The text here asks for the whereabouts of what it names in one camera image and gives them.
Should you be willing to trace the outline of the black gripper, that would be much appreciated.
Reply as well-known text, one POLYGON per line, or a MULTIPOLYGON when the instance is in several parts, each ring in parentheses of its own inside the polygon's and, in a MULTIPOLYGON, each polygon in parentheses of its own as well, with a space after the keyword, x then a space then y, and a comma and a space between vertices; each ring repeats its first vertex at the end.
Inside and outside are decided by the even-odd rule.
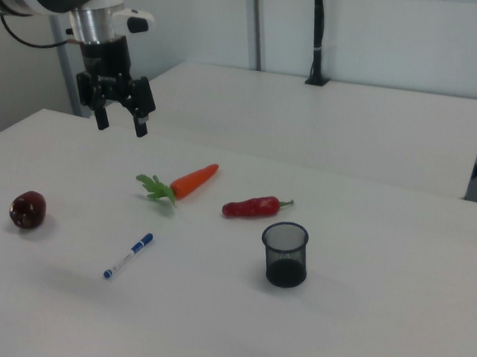
POLYGON ((80 102, 94 111, 99 130, 109 128, 105 103, 115 101, 129 111, 135 134, 141 138, 148 132, 148 116, 156 105, 148 79, 133 78, 130 74, 128 47, 124 36, 102 44, 82 43, 85 67, 76 77, 77 90, 80 102))

